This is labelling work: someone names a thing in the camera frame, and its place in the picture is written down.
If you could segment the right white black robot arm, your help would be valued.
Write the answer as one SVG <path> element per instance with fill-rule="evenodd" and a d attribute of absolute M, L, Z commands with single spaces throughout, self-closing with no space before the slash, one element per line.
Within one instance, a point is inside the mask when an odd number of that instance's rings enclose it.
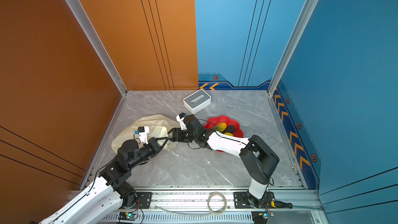
<path fill-rule="evenodd" d="M 251 207 L 267 207 L 268 186 L 279 164 L 277 154 L 258 136 L 244 138 L 237 121 L 226 116 L 210 118 L 205 125 L 195 115 L 176 117 L 179 128 L 168 131 L 172 142 L 196 143 L 200 148 L 216 150 L 239 157 L 251 176 L 246 198 Z"/>

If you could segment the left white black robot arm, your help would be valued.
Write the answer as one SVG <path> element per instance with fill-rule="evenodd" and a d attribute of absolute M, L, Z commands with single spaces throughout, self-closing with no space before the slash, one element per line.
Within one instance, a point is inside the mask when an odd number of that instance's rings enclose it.
<path fill-rule="evenodd" d="M 154 158 L 168 140 L 151 138 L 142 147 L 137 140 L 125 141 L 85 190 L 41 223 L 94 224 L 120 207 L 139 207 L 136 190 L 126 180 L 135 167 Z"/>

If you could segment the red flower-shaped plate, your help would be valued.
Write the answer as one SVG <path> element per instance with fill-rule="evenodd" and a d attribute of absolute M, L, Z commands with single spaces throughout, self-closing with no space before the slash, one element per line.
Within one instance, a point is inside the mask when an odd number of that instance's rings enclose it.
<path fill-rule="evenodd" d="M 225 122 L 227 125 L 235 126 L 236 130 L 233 133 L 234 136 L 227 136 L 224 135 L 224 133 L 216 131 L 214 127 L 219 122 Z M 208 119 L 204 128 L 206 131 L 209 130 L 205 135 L 205 138 L 207 139 L 205 141 L 207 149 L 226 152 L 238 157 L 241 150 L 247 146 L 248 140 L 244 138 L 244 133 L 240 129 L 240 124 L 238 121 L 227 116 L 212 117 Z"/>

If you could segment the white grey tissue box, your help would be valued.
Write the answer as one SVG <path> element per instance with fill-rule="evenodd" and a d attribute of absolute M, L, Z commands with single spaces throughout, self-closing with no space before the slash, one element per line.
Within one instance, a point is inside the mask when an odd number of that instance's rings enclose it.
<path fill-rule="evenodd" d="M 196 114 L 211 104 L 211 96 L 200 89 L 183 99 L 185 108 L 192 114 Z"/>

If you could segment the black avocado fruit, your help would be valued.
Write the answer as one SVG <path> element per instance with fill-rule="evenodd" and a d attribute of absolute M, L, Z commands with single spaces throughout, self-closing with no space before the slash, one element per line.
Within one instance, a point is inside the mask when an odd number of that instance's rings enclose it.
<path fill-rule="evenodd" d="M 235 132 L 236 128 L 233 125 L 228 125 L 225 130 L 223 131 L 223 133 L 231 133 L 233 134 Z"/>

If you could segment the left green circuit board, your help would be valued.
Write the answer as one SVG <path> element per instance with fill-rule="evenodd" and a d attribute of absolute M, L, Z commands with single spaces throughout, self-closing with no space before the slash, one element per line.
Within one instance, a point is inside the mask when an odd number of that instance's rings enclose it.
<path fill-rule="evenodd" d="M 118 222 L 121 221 L 136 221 L 138 214 L 134 212 L 120 212 L 118 216 Z"/>

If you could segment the green circuit board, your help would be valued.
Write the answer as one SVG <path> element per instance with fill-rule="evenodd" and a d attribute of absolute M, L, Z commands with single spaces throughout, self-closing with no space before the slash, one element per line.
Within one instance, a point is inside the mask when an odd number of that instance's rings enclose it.
<path fill-rule="evenodd" d="M 121 221 L 136 221 L 138 214 L 134 212 L 120 212 L 118 216 L 118 222 Z"/>
<path fill-rule="evenodd" d="M 254 224 L 267 224 L 268 220 L 275 216 L 275 214 L 270 211 L 252 212 L 251 215 Z"/>

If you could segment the coiled clear tube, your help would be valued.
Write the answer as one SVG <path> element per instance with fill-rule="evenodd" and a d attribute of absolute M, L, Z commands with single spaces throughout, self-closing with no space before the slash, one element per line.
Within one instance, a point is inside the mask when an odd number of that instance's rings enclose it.
<path fill-rule="evenodd" d="M 212 215 L 222 215 L 228 208 L 227 198 L 220 192 L 210 193 L 206 203 L 209 213 Z"/>

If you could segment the right green circuit board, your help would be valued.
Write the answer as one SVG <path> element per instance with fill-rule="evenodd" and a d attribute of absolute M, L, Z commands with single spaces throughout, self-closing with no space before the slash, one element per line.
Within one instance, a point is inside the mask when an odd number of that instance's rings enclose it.
<path fill-rule="evenodd" d="M 270 211 L 252 212 L 251 215 L 254 224 L 267 224 L 268 220 L 275 216 L 275 214 Z"/>

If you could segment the yellow black screwdriver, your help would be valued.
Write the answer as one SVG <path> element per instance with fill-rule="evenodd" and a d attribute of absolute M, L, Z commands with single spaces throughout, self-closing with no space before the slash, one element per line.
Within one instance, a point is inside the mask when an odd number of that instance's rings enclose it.
<path fill-rule="evenodd" d="M 293 209 L 292 203 L 285 203 L 282 201 L 271 201 L 270 205 L 272 208 L 289 208 Z"/>

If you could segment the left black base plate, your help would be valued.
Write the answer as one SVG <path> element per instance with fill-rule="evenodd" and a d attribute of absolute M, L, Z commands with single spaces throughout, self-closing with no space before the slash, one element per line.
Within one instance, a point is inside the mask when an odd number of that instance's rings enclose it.
<path fill-rule="evenodd" d="M 122 207 L 125 209 L 149 209 L 152 201 L 152 192 L 136 192 L 123 199 Z"/>

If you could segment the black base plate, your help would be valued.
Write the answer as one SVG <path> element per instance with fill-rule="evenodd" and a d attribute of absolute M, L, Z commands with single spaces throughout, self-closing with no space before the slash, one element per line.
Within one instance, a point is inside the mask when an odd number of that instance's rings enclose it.
<path fill-rule="evenodd" d="M 125 209 L 149 209 L 152 201 L 152 192 L 136 192 L 123 199 L 122 207 Z"/>
<path fill-rule="evenodd" d="M 273 192 L 267 191 L 261 199 L 257 199 L 249 192 L 234 192 L 235 208 L 273 208 L 271 202 L 275 200 Z"/>

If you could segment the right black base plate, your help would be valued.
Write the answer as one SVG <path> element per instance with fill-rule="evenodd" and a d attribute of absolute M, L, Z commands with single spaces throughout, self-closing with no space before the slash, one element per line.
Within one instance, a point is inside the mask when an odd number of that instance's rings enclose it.
<path fill-rule="evenodd" d="M 235 208 L 273 208 L 271 202 L 275 200 L 273 192 L 267 191 L 261 199 L 257 199 L 249 192 L 234 192 Z"/>

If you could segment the aluminium rail frame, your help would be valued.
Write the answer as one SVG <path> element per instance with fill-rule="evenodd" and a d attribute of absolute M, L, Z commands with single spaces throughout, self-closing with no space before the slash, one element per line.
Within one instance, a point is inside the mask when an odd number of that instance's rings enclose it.
<path fill-rule="evenodd" d="M 274 201 L 292 203 L 289 208 L 235 208 L 234 192 L 244 188 L 138 188 L 137 192 L 152 192 L 149 209 L 120 207 L 94 224 L 253 224 L 252 212 L 270 211 L 275 214 L 268 224 L 327 224 L 326 214 L 312 190 L 270 188 Z M 207 208 L 207 198 L 220 192 L 227 198 L 228 208 L 222 215 L 212 215 Z M 138 214 L 136 221 L 118 222 L 120 212 Z"/>

